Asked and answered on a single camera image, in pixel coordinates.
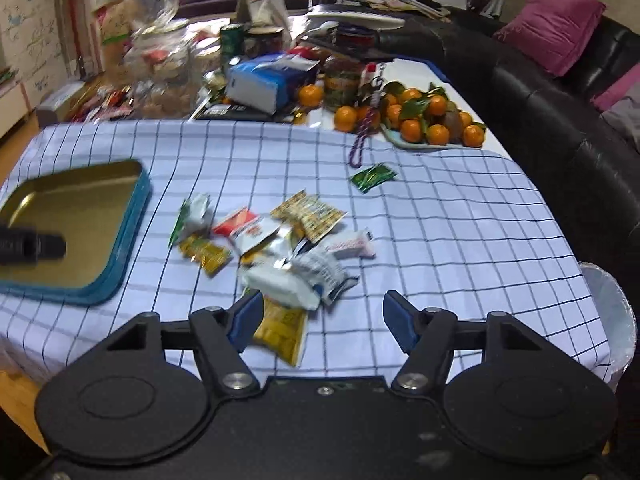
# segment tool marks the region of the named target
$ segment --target tissue box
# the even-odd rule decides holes
[[[269,54],[232,67],[226,96],[236,103],[273,115],[298,89],[316,81],[318,62],[292,54]]]

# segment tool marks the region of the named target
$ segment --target wooden floor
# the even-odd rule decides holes
[[[39,131],[34,114],[0,139],[0,184],[13,169],[27,144]],[[36,425],[33,405],[38,386],[21,374],[0,372],[0,407],[42,449],[46,446]]]

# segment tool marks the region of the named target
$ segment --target yellow snack packet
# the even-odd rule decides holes
[[[180,252],[192,262],[198,262],[208,276],[226,264],[231,257],[229,249],[217,246],[204,238],[189,236],[179,245]]]
[[[271,215],[274,218],[299,223],[311,243],[317,244],[346,213],[302,190],[277,206],[271,211]]]
[[[287,308],[267,297],[264,299],[264,317],[254,333],[254,342],[266,346],[284,362],[298,366],[306,342],[307,311]]]

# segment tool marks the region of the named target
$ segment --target grey cushion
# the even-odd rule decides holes
[[[640,152],[640,81],[601,117]]]

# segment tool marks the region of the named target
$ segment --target drawing on wall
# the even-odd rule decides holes
[[[7,64],[18,70],[32,106],[67,79],[54,3],[4,0],[0,4],[0,44]]]

